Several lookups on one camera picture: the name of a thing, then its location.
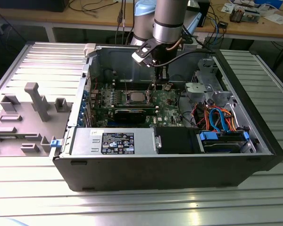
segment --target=wire bundle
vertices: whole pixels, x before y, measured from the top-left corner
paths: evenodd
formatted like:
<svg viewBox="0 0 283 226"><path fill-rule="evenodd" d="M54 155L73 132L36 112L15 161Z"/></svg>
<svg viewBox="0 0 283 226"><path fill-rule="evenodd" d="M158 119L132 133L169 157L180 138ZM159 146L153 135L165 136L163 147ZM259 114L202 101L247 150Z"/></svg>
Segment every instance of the wire bundle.
<svg viewBox="0 0 283 226"><path fill-rule="evenodd" d="M194 115L198 104L195 105L194 109L191 112L191 116ZM218 120L214 123L213 122L213 114L219 115ZM199 120L197 126L199 127L203 121L205 121L205 125L201 129L210 130L213 128L213 132L220 133L221 130L218 128L218 124L221 123L222 129L225 132L229 131L237 131L235 124L234 124L234 116L226 109L217 107L215 105L204 106L203 108L203 115L204 117Z"/></svg>
<svg viewBox="0 0 283 226"><path fill-rule="evenodd" d="M219 34L218 24L219 24L220 20L219 20L219 17L215 14L215 11L214 11L213 7L211 5L210 5L210 7L211 7L213 13L211 13L211 12L208 12L208 13L210 13L214 17L206 16L206 18L211 20L211 24L212 24L212 22L214 22L214 24L212 24L212 26L214 27L214 32L212 33L212 35L210 36L209 40L207 41L207 44L208 45L211 45L211 44L214 44L214 45L220 44L220 45L222 45L222 42L223 42L224 37L225 37L226 29L222 28L223 34L218 38L218 34ZM214 33L216 33L216 35L215 35L214 40L211 42L211 39L212 39Z"/></svg>

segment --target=workbench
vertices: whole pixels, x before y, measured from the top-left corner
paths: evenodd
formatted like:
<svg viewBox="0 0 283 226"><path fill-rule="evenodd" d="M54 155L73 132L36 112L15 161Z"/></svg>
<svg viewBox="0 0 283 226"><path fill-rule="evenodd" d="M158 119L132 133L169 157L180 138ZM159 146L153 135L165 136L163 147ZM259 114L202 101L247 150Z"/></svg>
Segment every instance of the workbench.
<svg viewBox="0 0 283 226"><path fill-rule="evenodd" d="M283 41L283 24L278 25L265 18L260 18L259 23L240 24L229 21L228 13L221 12L222 5L226 0L213 0L212 7L220 20L229 23L225 38L231 39L247 39L247 40L267 40L267 41ZM104 0L93 7L101 7L113 3L113 0ZM94 30L111 30L117 28L117 16L121 3L114 4L97 10L96 17L78 12L67 7L64 12L48 12L37 10L22 9L0 9L0 13L11 23L29 26L44 27L50 42L56 42L53 28L77 28L77 29L94 29ZM72 3L72 7L81 9L80 2L77 0ZM133 8L132 3L126 6L126 23L125 31L129 31L133 24ZM198 27L194 35L205 38L214 32L214 27L207 19L203 27Z"/></svg>

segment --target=power supply label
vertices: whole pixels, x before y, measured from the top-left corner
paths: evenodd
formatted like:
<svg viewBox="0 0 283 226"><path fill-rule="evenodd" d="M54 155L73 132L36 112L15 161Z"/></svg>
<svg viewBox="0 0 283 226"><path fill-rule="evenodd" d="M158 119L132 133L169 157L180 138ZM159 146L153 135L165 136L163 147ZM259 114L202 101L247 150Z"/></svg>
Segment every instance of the power supply label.
<svg viewBox="0 0 283 226"><path fill-rule="evenodd" d="M134 133L103 133L102 154L134 154Z"/></svg>

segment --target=small component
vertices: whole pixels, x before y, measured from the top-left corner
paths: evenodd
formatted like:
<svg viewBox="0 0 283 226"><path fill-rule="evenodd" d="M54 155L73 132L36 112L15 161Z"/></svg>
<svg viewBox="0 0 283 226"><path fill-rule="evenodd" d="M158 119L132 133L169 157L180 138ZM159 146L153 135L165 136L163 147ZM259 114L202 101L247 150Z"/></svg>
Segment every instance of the small component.
<svg viewBox="0 0 283 226"><path fill-rule="evenodd" d="M114 119L115 122L140 124L146 121L146 112L143 110L116 110L114 112Z"/></svg>
<svg viewBox="0 0 283 226"><path fill-rule="evenodd" d="M142 92L131 92L130 93L130 103L140 103L144 102L145 95Z"/></svg>
<svg viewBox="0 0 283 226"><path fill-rule="evenodd" d="M227 23L227 22L219 21L219 23L218 23L218 27L219 27L219 28L226 29L227 26L228 26L228 23Z"/></svg>
<svg viewBox="0 0 283 226"><path fill-rule="evenodd" d="M165 90L165 91L170 91L172 85L173 85L172 83L167 83L167 84L165 84L165 85L164 85L164 86L165 86L165 87L164 87L164 90Z"/></svg>
<svg viewBox="0 0 283 226"><path fill-rule="evenodd" d="M208 99L207 100L207 104L208 105L215 105L214 101L212 99Z"/></svg>
<svg viewBox="0 0 283 226"><path fill-rule="evenodd" d="M171 104L173 103L173 100L172 100L172 99L167 99L167 100L166 100L166 103L167 103L168 105L171 105Z"/></svg>
<svg viewBox="0 0 283 226"><path fill-rule="evenodd" d="M240 23L244 14L244 9L240 6L235 6L230 15L230 21Z"/></svg>

